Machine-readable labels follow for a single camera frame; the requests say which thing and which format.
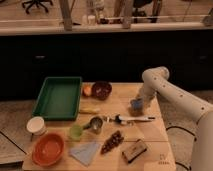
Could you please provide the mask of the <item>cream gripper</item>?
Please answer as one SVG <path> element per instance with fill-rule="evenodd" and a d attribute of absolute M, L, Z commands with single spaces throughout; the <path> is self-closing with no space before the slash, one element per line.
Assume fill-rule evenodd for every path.
<path fill-rule="evenodd" d="M 146 101 L 144 101 L 142 98 L 135 98 L 135 99 L 140 99 L 142 101 L 142 109 L 133 110 L 130 104 L 130 112 L 133 116 L 143 116 L 145 114 L 145 110 L 149 107 L 149 104 Z"/>

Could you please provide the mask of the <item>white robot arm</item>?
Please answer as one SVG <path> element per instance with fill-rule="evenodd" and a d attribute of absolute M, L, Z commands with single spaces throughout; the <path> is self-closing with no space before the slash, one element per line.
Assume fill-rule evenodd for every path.
<path fill-rule="evenodd" d="M 170 83 L 169 70 L 164 67 L 146 69 L 137 98 L 145 112 L 159 93 L 171 104 L 183 110 L 196 124 L 191 156 L 191 171 L 213 171 L 213 104 Z"/>

